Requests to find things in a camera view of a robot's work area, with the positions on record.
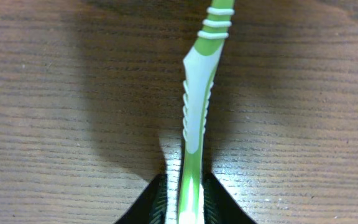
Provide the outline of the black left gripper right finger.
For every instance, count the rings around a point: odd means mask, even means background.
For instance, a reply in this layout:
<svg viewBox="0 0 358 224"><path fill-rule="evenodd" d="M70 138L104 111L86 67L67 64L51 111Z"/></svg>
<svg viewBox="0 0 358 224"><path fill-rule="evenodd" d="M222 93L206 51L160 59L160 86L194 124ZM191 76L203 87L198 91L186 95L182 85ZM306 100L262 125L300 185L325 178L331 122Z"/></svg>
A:
<svg viewBox="0 0 358 224"><path fill-rule="evenodd" d="M244 212L217 177L203 176L203 210L205 224L257 224Z"/></svg>

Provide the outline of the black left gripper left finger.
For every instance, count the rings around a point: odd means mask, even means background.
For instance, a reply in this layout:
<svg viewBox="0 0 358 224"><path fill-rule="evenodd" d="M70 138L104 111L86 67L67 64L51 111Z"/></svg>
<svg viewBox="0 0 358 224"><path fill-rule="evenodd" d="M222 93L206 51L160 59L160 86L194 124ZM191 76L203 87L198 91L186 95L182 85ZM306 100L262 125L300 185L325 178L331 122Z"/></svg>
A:
<svg viewBox="0 0 358 224"><path fill-rule="evenodd" d="M165 224L167 203L167 174L158 174L114 224Z"/></svg>

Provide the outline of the green white toothbrush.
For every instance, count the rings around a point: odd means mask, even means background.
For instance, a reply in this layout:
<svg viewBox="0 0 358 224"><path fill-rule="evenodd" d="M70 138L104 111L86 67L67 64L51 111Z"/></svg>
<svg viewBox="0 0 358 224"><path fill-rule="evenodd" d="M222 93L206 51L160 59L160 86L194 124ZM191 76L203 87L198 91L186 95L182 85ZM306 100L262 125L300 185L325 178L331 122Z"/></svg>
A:
<svg viewBox="0 0 358 224"><path fill-rule="evenodd" d="M183 138L185 152L180 179L177 223L196 224L200 219L203 142L211 89L228 30L234 0L212 0L197 38L183 59Z"/></svg>

